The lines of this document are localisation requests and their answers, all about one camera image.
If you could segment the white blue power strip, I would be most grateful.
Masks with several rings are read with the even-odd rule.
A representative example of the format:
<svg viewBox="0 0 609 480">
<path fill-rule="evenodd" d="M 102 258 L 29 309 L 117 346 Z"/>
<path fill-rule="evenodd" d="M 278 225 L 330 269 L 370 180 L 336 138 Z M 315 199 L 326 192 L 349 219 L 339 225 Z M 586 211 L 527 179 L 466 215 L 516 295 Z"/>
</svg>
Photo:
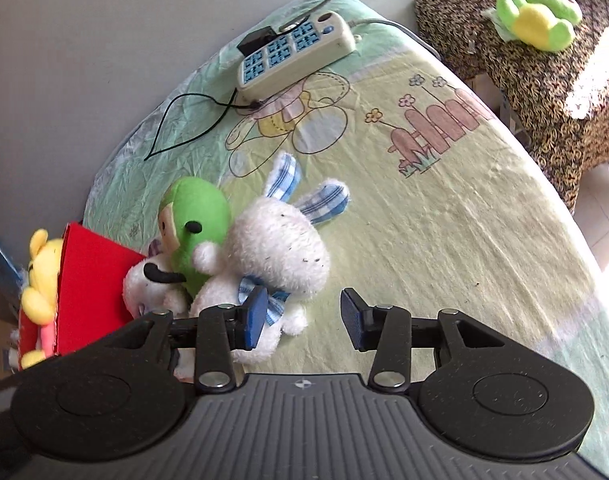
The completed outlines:
<svg viewBox="0 0 609 480">
<path fill-rule="evenodd" d="M 351 28 L 338 13 L 313 15 L 244 57 L 237 96 L 245 103 L 264 102 L 355 49 Z"/>
</svg>

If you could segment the patterned brown cloth furniture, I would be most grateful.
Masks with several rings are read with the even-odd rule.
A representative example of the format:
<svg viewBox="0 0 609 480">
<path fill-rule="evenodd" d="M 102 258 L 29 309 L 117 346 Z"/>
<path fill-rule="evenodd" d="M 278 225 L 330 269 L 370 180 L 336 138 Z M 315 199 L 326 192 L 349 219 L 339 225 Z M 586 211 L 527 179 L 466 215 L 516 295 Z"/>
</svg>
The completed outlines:
<svg viewBox="0 0 609 480">
<path fill-rule="evenodd" d="M 609 162 L 609 0 L 575 0 L 583 13 L 567 50 L 504 41 L 483 11 L 495 0 L 416 0 L 420 36 L 463 80 L 489 76 L 528 138 L 525 148 L 573 208 L 586 171 Z"/>
</svg>

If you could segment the cartoon print bed sheet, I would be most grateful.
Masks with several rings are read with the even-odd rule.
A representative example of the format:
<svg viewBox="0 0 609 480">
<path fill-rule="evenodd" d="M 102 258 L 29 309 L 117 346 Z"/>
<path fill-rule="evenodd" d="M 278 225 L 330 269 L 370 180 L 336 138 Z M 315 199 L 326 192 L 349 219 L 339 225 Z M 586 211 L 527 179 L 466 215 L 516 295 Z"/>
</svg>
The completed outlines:
<svg viewBox="0 0 609 480">
<path fill-rule="evenodd" d="M 242 60 L 229 44 L 173 90 L 99 171 L 84 212 L 98 234 L 145 250 L 178 177 L 222 188 L 234 211 L 258 197 L 273 159 L 294 154 L 298 191 L 335 178 L 347 210 L 321 227 L 325 289 L 304 332 L 262 373 L 366 373 L 339 312 L 342 289 L 422 318 L 457 309 L 573 370 L 595 416 L 581 452 L 609 474 L 609 292 L 566 204 L 519 141 L 433 55 L 359 0 L 356 50 L 255 112 L 222 114 Z"/>
</svg>

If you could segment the black power adapter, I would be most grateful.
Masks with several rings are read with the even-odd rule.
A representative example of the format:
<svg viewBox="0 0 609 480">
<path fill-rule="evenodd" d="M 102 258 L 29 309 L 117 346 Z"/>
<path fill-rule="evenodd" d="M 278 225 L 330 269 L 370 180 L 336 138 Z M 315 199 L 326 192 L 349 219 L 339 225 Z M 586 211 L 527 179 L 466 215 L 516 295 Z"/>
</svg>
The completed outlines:
<svg viewBox="0 0 609 480">
<path fill-rule="evenodd" d="M 271 26 L 264 26 L 252 32 L 248 32 L 242 41 L 237 44 L 237 50 L 244 58 L 262 49 L 278 36 Z"/>
</svg>

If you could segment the blue hanging pouch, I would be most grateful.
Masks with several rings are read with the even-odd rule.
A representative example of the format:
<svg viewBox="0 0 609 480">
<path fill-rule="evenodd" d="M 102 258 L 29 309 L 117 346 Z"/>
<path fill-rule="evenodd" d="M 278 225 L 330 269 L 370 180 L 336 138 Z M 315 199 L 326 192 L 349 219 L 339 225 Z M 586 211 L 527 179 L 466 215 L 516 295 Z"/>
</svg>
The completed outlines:
<svg viewBox="0 0 609 480">
<path fill-rule="evenodd" d="M 0 292 L 16 309 L 20 307 L 21 293 L 27 284 L 27 271 L 17 266 L 0 245 Z"/>
</svg>

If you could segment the yellow tiger plush toy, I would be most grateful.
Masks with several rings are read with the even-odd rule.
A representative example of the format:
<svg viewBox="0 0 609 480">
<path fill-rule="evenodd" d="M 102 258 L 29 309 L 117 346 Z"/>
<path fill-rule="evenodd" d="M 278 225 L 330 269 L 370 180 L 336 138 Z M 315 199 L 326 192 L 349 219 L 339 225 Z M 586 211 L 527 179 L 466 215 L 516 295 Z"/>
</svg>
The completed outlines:
<svg viewBox="0 0 609 480">
<path fill-rule="evenodd" d="M 30 238 L 28 286 L 20 295 L 20 307 L 28 320 L 39 327 L 39 338 L 35 349 L 22 355 L 23 370 L 54 353 L 62 246 L 64 240 L 50 238 L 46 229 L 36 230 Z"/>
</svg>

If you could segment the red cardboard box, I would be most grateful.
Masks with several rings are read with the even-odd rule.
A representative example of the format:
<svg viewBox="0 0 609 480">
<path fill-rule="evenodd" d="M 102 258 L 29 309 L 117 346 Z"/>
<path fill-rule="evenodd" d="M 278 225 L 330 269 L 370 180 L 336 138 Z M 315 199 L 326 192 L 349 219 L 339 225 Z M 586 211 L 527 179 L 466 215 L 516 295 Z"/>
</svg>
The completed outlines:
<svg viewBox="0 0 609 480">
<path fill-rule="evenodd" d="M 133 320 L 123 301 L 123 280 L 144 259 L 139 252 L 77 223 L 68 224 L 62 239 L 52 356 L 79 350 Z M 24 352 L 35 349 L 38 333 L 39 327 L 20 307 L 19 364 Z"/>
</svg>

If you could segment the green frog plush toy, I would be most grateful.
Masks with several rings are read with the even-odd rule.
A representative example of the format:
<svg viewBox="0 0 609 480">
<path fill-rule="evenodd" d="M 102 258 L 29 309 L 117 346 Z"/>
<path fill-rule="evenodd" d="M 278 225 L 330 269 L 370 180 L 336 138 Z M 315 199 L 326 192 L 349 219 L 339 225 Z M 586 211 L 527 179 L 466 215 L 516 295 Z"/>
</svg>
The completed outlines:
<svg viewBox="0 0 609 480">
<path fill-rule="evenodd" d="M 544 52 L 570 47 L 583 18 L 575 0 L 495 0 L 482 16 L 504 41 L 519 40 Z"/>
</svg>

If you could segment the white bunny plush plaid ears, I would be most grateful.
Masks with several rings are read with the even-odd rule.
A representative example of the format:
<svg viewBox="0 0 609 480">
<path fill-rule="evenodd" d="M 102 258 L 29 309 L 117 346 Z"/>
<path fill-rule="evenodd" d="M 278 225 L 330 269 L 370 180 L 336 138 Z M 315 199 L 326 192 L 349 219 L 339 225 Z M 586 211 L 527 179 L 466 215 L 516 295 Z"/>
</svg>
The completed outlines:
<svg viewBox="0 0 609 480">
<path fill-rule="evenodd" d="M 345 183 L 327 179 L 291 204 L 300 180 L 298 160 L 280 152 L 262 195 L 236 217 L 224 242 L 203 242 L 193 250 L 192 265 L 208 280 L 190 307 L 191 316 L 217 304 L 242 304 L 258 285 L 268 290 L 256 348 L 232 352 L 242 365 L 268 360 L 283 334 L 303 332 L 307 319 L 301 302 L 315 297 L 329 277 L 330 255 L 316 227 L 347 209 L 350 191 Z"/>
</svg>

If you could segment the green hooded doll plush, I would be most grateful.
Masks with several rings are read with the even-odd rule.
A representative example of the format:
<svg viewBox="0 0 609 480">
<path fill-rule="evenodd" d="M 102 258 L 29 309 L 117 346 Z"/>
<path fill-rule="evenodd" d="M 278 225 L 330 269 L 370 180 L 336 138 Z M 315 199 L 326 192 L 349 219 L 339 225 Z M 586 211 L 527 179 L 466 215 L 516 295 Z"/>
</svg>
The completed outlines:
<svg viewBox="0 0 609 480">
<path fill-rule="evenodd" d="M 190 297 L 194 298 L 208 280 L 193 267 L 195 247 L 203 242 L 221 244 L 231 221 L 225 195 L 198 177 L 179 178 L 162 196 L 158 226 L 163 252 L 170 259 L 172 271 L 184 275 Z"/>
</svg>

